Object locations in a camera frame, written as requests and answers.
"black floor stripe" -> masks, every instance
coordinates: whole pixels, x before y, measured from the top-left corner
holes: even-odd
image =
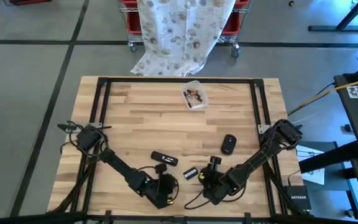
[[[69,44],[69,46],[67,48],[66,55],[65,55],[62,67],[60,68],[59,75],[57,77],[55,86],[54,86],[53,91],[52,91],[52,95],[51,95],[51,97],[49,99],[48,107],[47,107],[47,110],[46,110],[45,115],[44,115],[44,120],[42,121],[40,130],[39,130],[38,135],[37,135],[37,139],[35,140],[35,144],[34,144],[34,147],[32,149],[32,153],[31,153],[31,156],[30,156],[30,159],[29,159],[29,163],[27,164],[27,167],[26,167],[26,170],[24,172],[24,176],[23,176],[21,185],[19,187],[19,191],[17,192],[15,201],[13,203],[12,210],[11,210],[11,213],[10,213],[10,217],[19,216],[20,210],[22,208],[23,201],[24,201],[25,195],[27,193],[27,189],[29,188],[31,177],[32,177],[32,174],[34,172],[35,165],[37,163],[38,156],[40,154],[42,144],[44,143],[44,140],[45,140],[45,135],[47,133],[49,122],[50,122],[50,119],[52,118],[52,113],[53,113],[53,110],[55,109],[56,101],[57,101],[57,98],[59,96],[60,90],[62,88],[63,81],[65,79],[68,64],[70,63],[71,56],[73,55],[73,50],[74,50],[74,46],[75,46],[73,43],[75,42],[75,40],[78,37],[78,34],[80,33],[81,26],[82,26],[82,23],[83,23],[84,18],[85,18],[85,14],[86,14],[86,10],[88,8],[89,1],[90,0],[84,0],[84,4],[83,4],[83,7],[81,9],[80,16],[78,17],[78,21],[77,21],[77,24],[75,26],[74,33],[73,33],[73,35],[71,37],[70,44]]]
[[[298,48],[353,48],[358,49],[358,44],[342,43],[262,43],[262,42],[239,42],[241,47],[298,47]]]
[[[0,40],[1,45],[127,45],[127,40],[76,40],[80,30],[75,29],[75,39],[71,40]],[[350,48],[358,49],[352,43],[286,43],[286,42],[238,42],[241,47],[289,47],[289,48]],[[229,43],[217,43],[219,46],[230,46]]]
[[[68,45],[69,40],[0,40],[0,44],[12,45]]]

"black computer mouse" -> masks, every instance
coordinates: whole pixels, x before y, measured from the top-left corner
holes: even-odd
[[[227,134],[222,143],[221,151],[225,155],[231,155],[234,151],[234,147],[236,146],[237,139],[231,134]]]

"wire shelf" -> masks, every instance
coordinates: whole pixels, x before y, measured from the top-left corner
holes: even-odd
[[[138,12],[138,8],[135,7],[126,7],[125,4],[121,3],[120,1],[117,1],[118,3],[118,8],[121,11],[122,14],[122,18],[124,20],[124,23],[127,27],[127,19],[126,19],[126,15],[130,12]],[[242,20],[240,23],[240,28],[242,27],[242,24],[244,22],[244,19],[246,18],[249,9],[251,7],[252,4],[252,0],[249,0],[249,2],[245,5],[245,7],[243,8],[235,8],[232,10],[232,12],[234,13],[238,13],[238,14],[243,14],[242,16]],[[142,43],[143,42],[143,37],[142,34],[131,34],[128,30],[127,30],[127,35],[128,35],[128,47],[131,50],[131,52],[135,52],[136,51],[136,44],[135,43]],[[237,58],[241,52],[241,49],[239,47],[238,44],[238,34],[234,34],[234,35],[221,35],[218,38],[218,43],[229,43],[232,45],[232,49],[231,49],[231,55],[234,58]]]

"battery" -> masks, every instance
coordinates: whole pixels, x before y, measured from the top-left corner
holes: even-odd
[[[197,176],[197,174],[198,174],[198,170],[195,167],[192,167],[188,171],[183,173],[183,175],[185,176],[186,180],[190,180],[191,178]]]

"concrete floor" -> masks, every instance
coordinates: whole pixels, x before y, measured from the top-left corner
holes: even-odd
[[[358,34],[307,31],[311,24],[337,24],[349,12],[351,0],[307,2],[297,0],[288,7],[287,0],[255,0],[239,41],[358,44]],[[0,40],[70,40],[83,3],[54,0],[7,7],[0,1]],[[358,18],[352,23],[358,24]],[[90,1],[78,40],[126,40],[116,1]],[[67,45],[0,44],[0,217],[11,211],[67,49]],[[74,46],[21,214],[43,213],[47,208],[60,158],[58,147],[65,138],[56,124],[70,118],[81,76],[133,75],[129,70],[143,53],[141,46],[135,53],[125,45]],[[230,47],[216,47],[197,76],[279,78],[290,110],[331,83],[333,76],[356,70],[355,48],[243,47],[241,56],[234,59]],[[311,114],[315,115],[298,122],[303,124],[304,140],[341,145],[354,139],[340,129],[348,120],[337,94],[290,119],[298,121]],[[347,208],[335,200],[339,197],[326,194],[316,197],[327,203],[315,215],[344,218]]]

